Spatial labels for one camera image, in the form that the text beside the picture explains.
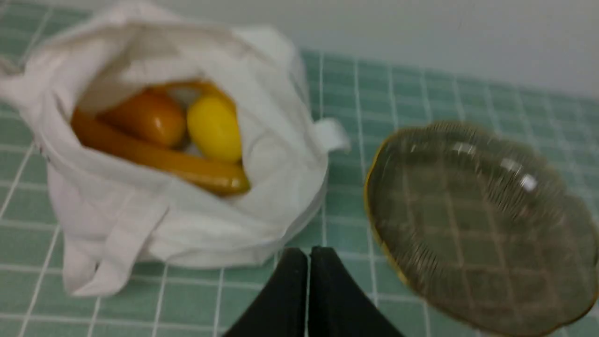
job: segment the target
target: green tile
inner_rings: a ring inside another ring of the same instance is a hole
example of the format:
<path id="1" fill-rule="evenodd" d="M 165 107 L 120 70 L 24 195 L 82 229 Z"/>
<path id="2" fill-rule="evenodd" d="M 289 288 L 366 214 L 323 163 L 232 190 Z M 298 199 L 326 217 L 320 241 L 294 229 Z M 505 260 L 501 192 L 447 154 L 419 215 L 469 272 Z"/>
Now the green tile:
<path id="1" fill-rule="evenodd" d="M 84 19 L 88 19 L 90 16 L 90 12 L 80 11 L 75 8 L 60 7 L 54 9 L 54 12 L 52 12 L 52 16 L 50 17 L 50 20 L 80 22 Z"/>
<path id="2" fill-rule="evenodd" d="M 388 135 L 395 131 L 393 121 L 389 119 L 378 120 L 369 119 L 362 116 L 362 134 L 365 136 L 380 137 L 381 139 L 387 138 Z"/>
<path id="3" fill-rule="evenodd" d="M 539 146 L 541 155 L 553 163 L 567 163 L 568 159 L 564 151 L 553 146 Z"/>
<path id="4" fill-rule="evenodd" d="M 11 35 L 0 35 L 0 52 L 14 56 L 22 56 L 29 47 L 29 39 Z"/>
<path id="5" fill-rule="evenodd" d="M 426 233 L 424 242 L 437 255 L 437 258 L 451 263 L 459 263 L 458 250 L 451 235 Z"/>
<path id="6" fill-rule="evenodd" d="M 337 150 L 334 152 L 331 152 L 329 154 L 329 158 L 331 159 L 331 161 L 348 161 L 348 160 L 352 160 L 352 161 L 356 161 L 357 163 L 360 162 L 360 145 L 358 142 L 358 138 L 355 137 L 353 139 L 350 139 L 351 142 L 351 149 L 350 151 L 343 151 L 343 150 Z"/>
<path id="7" fill-rule="evenodd" d="M 435 120 L 459 119 L 459 112 L 455 107 L 431 107 L 431 114 Z"/>
<path id="8" fill-rule="evenodd" d="M 0 112 L 8 113 L 12 115 L 18 115 L 18 111 L 6 102 L 0 101 Z"/>
<path id="9" fill-rule="evenodd" d="M 220 297 L 219 327 L 230 327 L 243 314 L 256 296 L 255 289 L 223 287 Z"/>
<path id="10" fill-rule="evenodd" d="M 471 92 L 460 92 L 459 98 L 464 107 L 472 107 L 475 109 L 485 110 L 487 108 L 486 99 L 483 94 L 471 93 Z"/>
<path id="11" fill-rule="evenodd" d="M 310 114 L 313 120 L 318 121 L 320 119 L 320 108 L 312 107 L 312 109 L 310 110 Z"/>
<path id="12" fill-rule="evenodd" d="M 391 116 L 393 108 L 391 100 L 388 97 L 372 98 L 360 96 L 360 109 L 363 112 L 381 113 L 386 116 Z"/>
<path id="13" fill-rule="evenodd" d="M 314 50 L 302 50 L 302 59 L 306 67 L 319 68 L 320 67 L 320 52 Z"/>
<path id="14" fill-rule="evenodd" d="M 502 132 L 508 134 L 526 134 L 526 128 L 519 119 L 499 119 L 499 125 Z"/>
<path id="15" fill-rule="evenodd" d="M 486 111 L 480 110 L 471 110 L 464 107 L 464 114 L 466 117 L 466 121 L 475 123 L 484 127 L 488 130 L 493 130 L 495 128 L 495 124 L 493 123 L 493 119 Z"/>
<path id="16" fill-rule="evenodd" d="M 353 89 L 356 82 L 353 73 L 339 73 L 336 71 L 323 70 L 322 83 L 325 87 L 327 85 L 336 85 Z"/>
<path id="17" fill-rule="evenodd" d="M 49 268 L 58 268 L 62 269 L 62 253 L 65 249 L 65 239 L 63 234 L 58 234 L 56 238 L 56 243 L 54 244 L 54 249 L 52 250 L 52 256 L 50 256 L 50 262 L 48 263 Z"/>
<path id="18" fill-rule="evenodd" d="M 220 278 L 220 269 L 191 269 L 169 266 L 168 277 L 218 281 Z"/>
<path id="19" fill-rule="evenodd" d="M 578 143 L 579 145 L 586 143 L 586 137 L 582 130 L 563 130 L 562 133 L 569 143 Z"/>
<path id="20" fill-rule="evenodd" d="M 225 282 L 252 282 L 264 284 L 273 274 L 273 271 L 274 261 L 270 258 L 260 266 L 227 268 L 225 269 L 223 279 Z"/>
<path id="21" fill-rule="evenodd" d="M 218 288 L 209 285 L 167 283 L 161 323 L 212 325 Z"/>
<path id="22" fill-rule="evenodd" d="M 504 83 L 490 83 L 489 91 L 493 97 L 513 97 L 515 94 L 514 87 Z"/>
<path id="23" fill-rule="evenodd" d="M 319 245 L 322 245 L 322 220 L 320 216 L 312 219 L 286 246 L 309 249 Z"/>
<path id="24" fill-rule="evenodd" d="M 366 294 L 371 293 L 373 290 L 373 278 L 370 270 L 370 261 L 342 258 L 341 262 L 343 262 L 343 266 L 358 287 Z"/>
<path id="25" fill-rule="evenodd" d="M 48 192 L 20 188 L 14 190 L 4 219 L 56 224 Z"/>
<path id="26" fill-rule="evenodd" d="M 356 108 L 356 97 L 353 92 L 331 92 L 325 89 L 322 95 L 323 104 L 326 106 Z"/>
<path id="27" fill-rule="evenodd" d="M 0 270 L 0 308 L 6 314 L 24 314 L 29 308 L 39 274 Z"/>
<path id="28" fill-rule="evenodd" d="M 423 105 L 397 103 L 397 116 L 401 120 L 402 117 L 427 120 L 426 110 Z"/>
<path id="29" fill-rule="evenodd" d="M 379 151 L 380 143 L 364 143 L 364 162 L 368 167 L 372 164 L 374 156 Z"/>
<path id="30" fill-rule="evenodd" d="M 518 111 L 515 97 L 492 97 L 493 109 L 497 112 L 515 113 Z"/>
<path id="31" fill-rule="evenodd" d="M 464 263 L 499 266 L 497 249 L 491 240 L 470 239 L 462 237 L 460 246 L 464 255 Z"/>
<path id="32" fill-rule="evenodd" d="M 389 69 L 390 68 L 386 64 L 381 62 L 358 61 L 358 72 L 360 77 L 364 76 L 364 74 L 368 74 L 368 77 L 387 78 Z"/>
<path id="33" fill-rule="evenodd" d="M 212 337 L 212 331 L 158 328 L 156 337 Z"/>
<path id="34" fill-rule="evenodd" d="M 512 240 L 502 243 L 506 264 L 512 268 L 526 268 L 529 270 L 539 270 L 539 260 L 535 254 L 533 242 L 525 240 Z"/>
<path id="35" fill-rule="evenodd" d="M 50 231 L 0 227 L 0 263 L 41 267 L 52 235 Z"/>
<path id="36" fill-rule="evenodd" d="M 42 35 L 44 35 L 44 36 L 56 35 L 71 26 L 72 26 L 71 22 L 52 21 L 52 19 L 50 19 L 50 21 L 48 21 L 46 23 L 46 25 L 44 26 L 44 29 L 42 30 Z"/>
<path id="37" fill-rule="evenodd" d="M 362 168 L 360 166 L 331 163 L 328 179 L 330 185 L 360 187 L 363 185 Z"/>
<path id="38" fill-rule="evenodd" d="M 547 114 L 547 110 L 545 109 L 545 106 L 542 104 L 542 102 L 540 104 L 522 102 L 522 108 L 524 112 L 530 117 L 540 119 L 547 119 L 549 117 L 549 115 Z"/>
<path id="39" fill-rule="evenodd" d="M 96 303 L 94 297 L 72 297 L 65 293 L 62 276 L 46 274 L 34 306 L 34 315 L 91 317 Z"/>
<path id="40" fill-rule="evenodd" d="M 0 119 L 0 145 L 29 146 L 31 140 L 31 132 L 21 120 Z"/>
<path id="41" fill-rule="evenodd" d="M 553 117 L 562 122 L 576 122 L 576 110 L 572 107 L 570 110 L 564 110 L 562 108 L 553 108 Z"/>
<path id="42" fill-rule="evenodd" d="M 366 219 L 362 194 L 329 190 L 326 194 L 326 214 Z"/>
<path id="43" fill-rule="evenodd" d="M 308 85 L 320 90 L 320 68 L 308 67 L 306 68 L 305 73 L 308 79 Z"/>
<path id="44" fill-rule="evenodd" d="M 367 229 L 362 226 L 329 221 L 326 225 L 326 242 L 338 252 L 368 254 Z"/>
<path id="45" fill-rule="evenodd" d="M 17 30 L 33 35 L 40 26 L 42 16 L 18 15 L 11 12 L 0 16 L 0 29 Z"/>
<path id="46" fill-rule="evenodd" d="M 392 69 L 394 82 L 420 82 L 421 73 L 418 68 L 396 66 Z"/>
<path id="47" fill-rule="evenodd" d="M 455 104 L 455 94 L 453 90 L 450 89 L 428 88 L 426 90 L 426 95 L 431 102 Z"/>
<path id="48" fill-rule="evenodd" d="M 335 69 L 339 72 L 345 71 L 352 74 L 355 70 L 356 61 L 346 56 L 325 54 L 323 61 L 325 69 Z"/>
<path id="49" fill-rule="evenodd" d="M 437 89 L 443 89 L 445 91 L 453 91 L 453 79 L 451 79 L 450 77 L 448 78 L 444 78 L 444 77 L 433 77 L 433 78 L 426 78 L 426 86 L 428 88 L 437 88 Z"/>
<path id="50" fill-rule="evenodd" d="M 460 207 L 453 205 L 453 214 L 455 215 L 456 224 L 460 231 L 488 233 L 491 229 L 483 207 Z"/>
<path id="51" fill-rule="evenodd" d="M 426 335 L 421 303 L 379 301 L 379 311 L 406 337 Z"/>
<path id="52" fill-rule="evenodd" d="M 336 110 L 336 109 L 326 108 L 325 116 L 335 118 L 337 121 L 339 121 L 339 123 L 341 123 L 343 128 L 345 128 L 346 132 L 348 132 L 350 134 L 358 134 L 359 128 L 358 128 L 357 115 L 355 115 L 355 114 L 348 115 L 347 113 L 332 115 L 334 110 Z"/>
<path id="53" fill-rule="evenodd" d="M 569 187 L 574 187 L 576 185 L 578 185 L 578 180 L 576 179 L 576 176 L 574 175 L 574 173 L 570 172 L 570 171 L 563 171 L 563 170 L 558 170 L 559 171 L 559 175 L 562 177 L 562 179 L 565 180 L 566 184 Z"/>
<path id="54" fill-rule="evenodd" d="M 159 282 L 132 279 L 120 293 L 102 299 L 98 317 L 154 321 L 159 291 Z"/>
<path id="55" fill-rule="evenodd" d="M 45 12 L 48 11 L 48 9 L 49 8 L 46 5 L 32 4 L 30 2 L 25 1 L 14 1 L 8 4 L 5 11 L 8 13 L 22 13 L 31 16 L 42 16 Z"/>
<path id="56" fill-rule="evenodd" d="M 589 150 L 573 149 L 572 157 L 578 164 L 581 164 L 581 165 L 588 165 L 588 166 L 596 166 L 597 165 L 597 160 L 595 159 L 593 152 L 589 151 Z"/>
<path id="57" fill-rule="evenodd" d="M 309 88 L 310 89 L 310 105 L 313 107 L 320 106 L 320 89 L 318 88 Z"/>
<path id="58" fill-rule="evenodd" d="M 21 320 L 5 320 L 0 318 L 0 331 L 7 337 L 16 337 L 21 331 Z"/>
<path id="59" fill-rule="evenodd" d="M 19 181 L 45 184 L 47 182 L 47 173 L 44 157 L 38 154 L 31 155 Z"/>
<path id="60" fill-rule="evenodd" d="M 0 151 L 0 180 L 14 180 L 25 154 Z"/>
<path id="61" fill-rule="evenodd" d="M 588 187 L 599 190 L 599 175 L 583 173 L 582 177 Z"/>
<path id="62" fill-rule="evenodd" d="M 476 337 L 476 332 L 468 326 L 450 318 L 432 306 L 428 307 L 431 323 L 431 337 Z"/>
<path id="63" fill-rule="evenodd" d="M 547 140 L 556 140 L 557 136 L 555 135 L 555 131 L 550 125 L 530 123 L 530 127 L 533 130 L 533 134 L 537 138 L 547 139 Z"/>
<path id="64" fill-rule="evenodd" d="M 151 337 L 151 327 L 96 324 L 92 337 Z"/>
<path id="65" fill-rule="evenodd" d="M 395 269 L 387 261 L 376 261 L 377 291 L 382 294 L 416 296 L 405 283 L 401 282 Z"/>
<path id="66" fill-rule="evenodd" d="M 139 276 L 162 276 L 164 264 L 162 262 L 140 262 L 133 266 L 133 275 Z"/>
<path id="67" fill-rule="evenodd" d="M 399 97 L 422 97 L 422 86 L 420 82 L 397 82 L 393 83 L 393 92 Z"/>
<path id="68" fill-rule="evenodd" d="M 23 337 L 83 337 L 88 330 L 87 323 L 30 321 Z"/>
<path id="69" fill-rule="evenodd" d="M 389 94 L 389 79 L 387 76 L 360 76 L 358 79 L 360 93 L 364 91 Z"/>
<path id="70" fill-rule="evenodd" d="M 485 84 L 477 79 L 458 77 L 456 79 L 460 92 L 468 92 L 473 95 L 485 96 Z"/>

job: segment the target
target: lemon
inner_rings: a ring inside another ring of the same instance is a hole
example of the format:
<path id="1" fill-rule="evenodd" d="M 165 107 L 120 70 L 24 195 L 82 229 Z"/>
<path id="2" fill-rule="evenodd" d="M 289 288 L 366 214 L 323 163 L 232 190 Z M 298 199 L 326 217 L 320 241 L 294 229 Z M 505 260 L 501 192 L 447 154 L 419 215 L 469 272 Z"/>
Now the lemon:
<path id="1" fill-rule="evenodd" d="M 202 95 L 187 111 L 187 130 L 204 157 L 225 163 L 241 160 L 235 105 L 221 95 Z"/>

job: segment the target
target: produce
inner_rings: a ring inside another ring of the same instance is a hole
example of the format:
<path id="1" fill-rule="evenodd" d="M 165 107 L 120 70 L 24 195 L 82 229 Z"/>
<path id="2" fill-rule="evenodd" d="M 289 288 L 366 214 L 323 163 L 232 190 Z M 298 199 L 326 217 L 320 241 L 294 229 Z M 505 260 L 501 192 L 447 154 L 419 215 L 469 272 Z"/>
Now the produce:
<path id="1" fill-rule="evenodd" d="M 187 130 L 206 158 L 225 163 L 241 160 L 241 136 L 235 109 L 223 96 L 200 96 L 187 110 Z"/>
<path id="2" fill-rule="evenodd" d="M 97 118 L 137 139 L 164 148 L 183 141 L 185 113 L 166 93 L 143 91 L 118 106 L 100 113 Z"/>
<path id="3" fill-rule="evenodd" d="M 138 140 L 76 110 L 71 127 L 82 145 L 162 170 L 217 195 L 241 194 L 250 184 L 242 167 L 190 156 Z"/>

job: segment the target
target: green tiled floor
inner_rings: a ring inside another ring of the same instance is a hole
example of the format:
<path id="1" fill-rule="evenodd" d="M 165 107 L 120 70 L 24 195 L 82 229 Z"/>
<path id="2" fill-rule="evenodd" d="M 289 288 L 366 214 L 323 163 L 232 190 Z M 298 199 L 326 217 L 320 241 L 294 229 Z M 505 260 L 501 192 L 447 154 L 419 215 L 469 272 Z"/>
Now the green tiled floor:
<path id="1" fill-rule="evenodd" d="M 0 2 L 0 53 L 23 61 L 31 47 L 87 15 Z M 361 185 L 393 130 L 462 119 L 535 147 L 599 209 L 599 101 L 417 68 L 305 52 L 312 115 L 333 116 L 353 149 L 331 155 L 322 210 L 289 246 L 333 246 L 357 283 L 408 337 L 482 336 L 426 305 L 399 282 L 374 244 Z M 62 291 L 62 238 L 47 196 L 44 160 L 18 114 L 0 104 L 0 335 L 2 337 L 191 337 L 226 330 L 260 291 L 275 261 L 257 268 L 186 270 L 139 264 L 108 299 Z M 431 221 L 435 212 L 427 212 Z M 599 311 L 555 336 L 593 336 Z"/>

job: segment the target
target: white wall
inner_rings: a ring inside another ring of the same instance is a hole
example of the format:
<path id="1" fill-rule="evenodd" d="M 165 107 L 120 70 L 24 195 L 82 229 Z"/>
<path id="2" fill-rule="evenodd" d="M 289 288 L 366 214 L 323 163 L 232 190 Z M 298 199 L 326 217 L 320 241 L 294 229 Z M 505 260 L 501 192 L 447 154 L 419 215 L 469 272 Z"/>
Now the white wall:
<path id="1" fill-rule="evenodd" d="M 38 0 L 95 9 L 116 0 Z M 599 97 L 599 0 L 154 0 L 301 46 Z"/>

